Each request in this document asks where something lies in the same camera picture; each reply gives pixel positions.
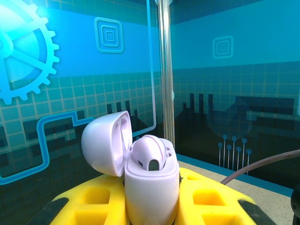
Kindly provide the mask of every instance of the vertical pole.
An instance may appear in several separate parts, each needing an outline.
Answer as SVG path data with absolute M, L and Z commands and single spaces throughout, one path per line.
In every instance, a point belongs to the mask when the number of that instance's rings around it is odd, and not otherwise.
M 161 52 L 164 138 L 172 142 L 175 147 L 169 2 L 170 0 L 157 0 Z

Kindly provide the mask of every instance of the earbud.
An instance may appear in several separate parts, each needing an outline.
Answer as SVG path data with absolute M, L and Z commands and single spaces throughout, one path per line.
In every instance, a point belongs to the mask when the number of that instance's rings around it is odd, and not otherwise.
M 156 136 L 145 135 L 131 147 L 131 157 L 146 171 L 162 170 L 168 158 L 165 144 Z

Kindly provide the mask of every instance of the yellow foam holder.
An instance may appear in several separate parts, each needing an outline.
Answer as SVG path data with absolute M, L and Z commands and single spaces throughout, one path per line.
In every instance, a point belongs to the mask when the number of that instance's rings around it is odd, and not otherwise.
M 175 225 L 255 225 L 238 200 L 254 201 L 217 181 L 180 168 Z M 51 225 L 129 225 L 123 177 L 102 175 L 74 187 L 53 201 L 69 201 Z

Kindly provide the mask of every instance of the gray cable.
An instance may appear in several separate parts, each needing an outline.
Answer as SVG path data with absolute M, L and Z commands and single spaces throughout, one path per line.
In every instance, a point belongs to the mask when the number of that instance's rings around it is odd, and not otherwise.
M 250 165 L 247 165 L 241 169 L 239 169 L 238 171 L 234 172 L 233 174 L 231 174 L 230 176 L 226 177 L 224 180 L 221 181 L 221 184 L 228 184 L 230 181 L 232 181 L 233 179 L 237 178 L 238 176 L 249 172 L 250 170 L 256 169 L 258 167 L 261 167 L 263 165 L 267 165 L 270 163 L 275 163 L 277 161 L 281 161 L 287 158 L 294 158 L 294 157 L 298 157 L 300 156 L 300 149 L 298 150 L 294 150 L 294 151 L 289 151 L 289 152 L 285 152 L 279 155 L 275 155 L 275 156 L 271 156 L 268 158 L 264 158 L 262 160 L 259 160 L 255 163 L 252 163 Z

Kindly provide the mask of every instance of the glass wall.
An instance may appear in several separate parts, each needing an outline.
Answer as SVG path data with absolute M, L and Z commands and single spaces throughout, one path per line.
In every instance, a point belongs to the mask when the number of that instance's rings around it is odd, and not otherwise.
M 0 0 L 2 225 L 26 224 L 100 175 L 80 145 L 94 118 L 128 110 L 134 140 L 163 135 L 157 10 L 149 0 Z
M 171 5 L 177 153 L 236 171 L 300 148 L 299 7 L 297 0 Z M 296 171 L 299 158 L 248 175 L 294 188 Z

